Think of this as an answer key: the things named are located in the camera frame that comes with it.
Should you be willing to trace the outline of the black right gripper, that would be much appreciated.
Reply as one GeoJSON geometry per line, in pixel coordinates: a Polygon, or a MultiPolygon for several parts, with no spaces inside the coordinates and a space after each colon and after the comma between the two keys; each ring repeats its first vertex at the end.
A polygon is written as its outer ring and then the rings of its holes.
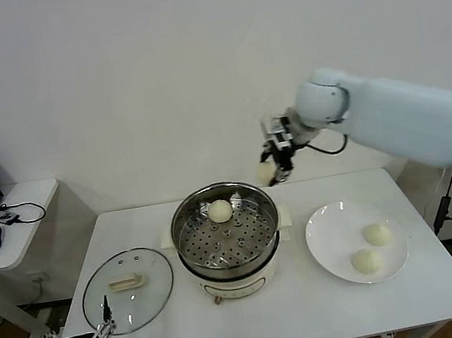
{"type": "Polygon", "coordinates": [[[269,174],[271,177],[269,179],[271,186],[276,186],[277,184],[287,181],[294,167],[294,155],[295,147],[293,145],[279,148],[271,140],[267,140],[263,143],[260,162],[273,162],[269,168],[271,171],[269,174]]]}

